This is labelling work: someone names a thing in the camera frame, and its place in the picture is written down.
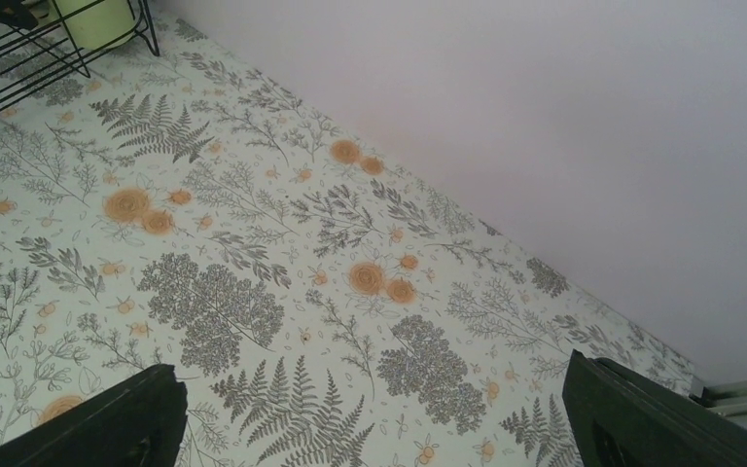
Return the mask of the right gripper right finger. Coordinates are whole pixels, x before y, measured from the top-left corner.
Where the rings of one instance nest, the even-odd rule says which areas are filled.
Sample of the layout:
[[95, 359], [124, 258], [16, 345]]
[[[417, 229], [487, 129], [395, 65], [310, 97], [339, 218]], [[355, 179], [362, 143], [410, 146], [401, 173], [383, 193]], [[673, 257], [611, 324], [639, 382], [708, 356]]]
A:
[[747, 466], [747, 430], [608, 358], [574, 350], [562, 388], [586, 466]]

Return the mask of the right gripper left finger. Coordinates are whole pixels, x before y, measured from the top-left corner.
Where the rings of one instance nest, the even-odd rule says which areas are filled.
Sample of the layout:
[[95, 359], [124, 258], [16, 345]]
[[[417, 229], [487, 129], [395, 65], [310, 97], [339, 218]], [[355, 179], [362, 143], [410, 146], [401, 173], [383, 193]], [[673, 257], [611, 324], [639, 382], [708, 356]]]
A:
[[0, 466], [173, 466], [188, 390], [153, 365], [0, 447]]

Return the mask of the light green mug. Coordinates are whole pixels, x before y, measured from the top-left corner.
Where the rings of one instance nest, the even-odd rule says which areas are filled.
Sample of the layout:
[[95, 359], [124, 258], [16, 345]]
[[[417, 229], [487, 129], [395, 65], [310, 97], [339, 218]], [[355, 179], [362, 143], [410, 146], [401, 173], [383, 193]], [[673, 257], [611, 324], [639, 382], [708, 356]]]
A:
[[133, 36], [135, 19], [125, 0], [49, 1], [53, 19], [63, 18], [78, 48], [87, 51], [114, 49]]

